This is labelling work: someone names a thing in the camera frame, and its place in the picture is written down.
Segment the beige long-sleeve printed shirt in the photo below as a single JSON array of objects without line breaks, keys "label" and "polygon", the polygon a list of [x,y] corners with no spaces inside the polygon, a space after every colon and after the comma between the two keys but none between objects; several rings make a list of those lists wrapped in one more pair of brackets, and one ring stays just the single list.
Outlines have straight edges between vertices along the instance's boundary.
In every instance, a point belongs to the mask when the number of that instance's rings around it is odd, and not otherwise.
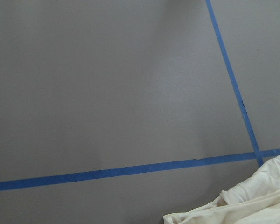
[{"label": "beige long-sleeve printed shirt", "polygon": [[280,155],[212,202],[163,217],[165,224],[280,224]]}]

